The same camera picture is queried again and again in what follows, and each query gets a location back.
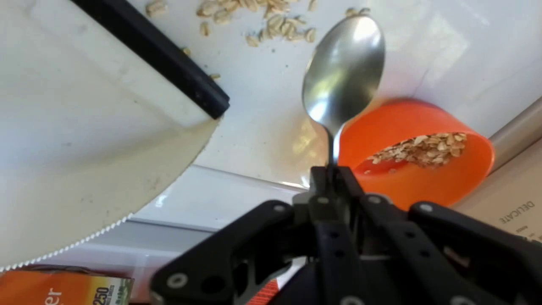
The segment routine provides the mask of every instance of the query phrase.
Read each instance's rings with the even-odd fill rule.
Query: orange package
[[[132,281],[73,271],[9,271],[0,274],[0,303],[127,305]]]

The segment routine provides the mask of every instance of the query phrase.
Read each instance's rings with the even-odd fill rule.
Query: metal spoon
[[[303,106],[329,133],[337,166],[342,127],[374,98],[385,69],[385,37],[368,10],[344,18],[319,42],[303,79]]]

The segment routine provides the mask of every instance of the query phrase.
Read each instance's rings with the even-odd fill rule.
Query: white plate
[[[125,89],[7,1],[0,37],[0,269],[137,211],[217,127],[193,120],[200,110],[191,103],[154,103]]]

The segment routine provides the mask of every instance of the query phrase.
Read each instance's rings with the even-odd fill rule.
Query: orange plate
[[[468,133],[462,155],[442,167],[368,162],[373,154],[400,140],[440,132]],[[388,101],[357,116],[341,137],[339,164],[352,167],[368,193],[381,193],[403,210],[422,199],[447,206],[457,203],[488,176],[493,160],[495,150],[486,137],[420,99]]]

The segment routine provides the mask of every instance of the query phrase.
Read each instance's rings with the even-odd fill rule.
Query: screw
[[[327,204],[327,203],[329,203],[329,198],[319,196],[317,201],[319,201],[320,204]]]
[[[378,204],[378,203],[381,203],[383,199],[381,199],[379,196],[369,196],[369,201],[374,203],[374,204]]]
[[[341,299],[341,305],[363,305],[363,299],[359,299],[357,296],[344,296]]]
[[[429,204],[429,203],[422,203],[420,208],[425,210],[425,211],[429,211],[429,213],[434,211],[434,206]]]
[[[451,299],[451,305],[476,305],[471,298],[466,298],[462,294],[456,294],[452,299]]]
[[[171,289],[183,288],[186,286],[186,282],[188,282],[188,276],[185,272],[175,272],[168,277],[168,286]]]

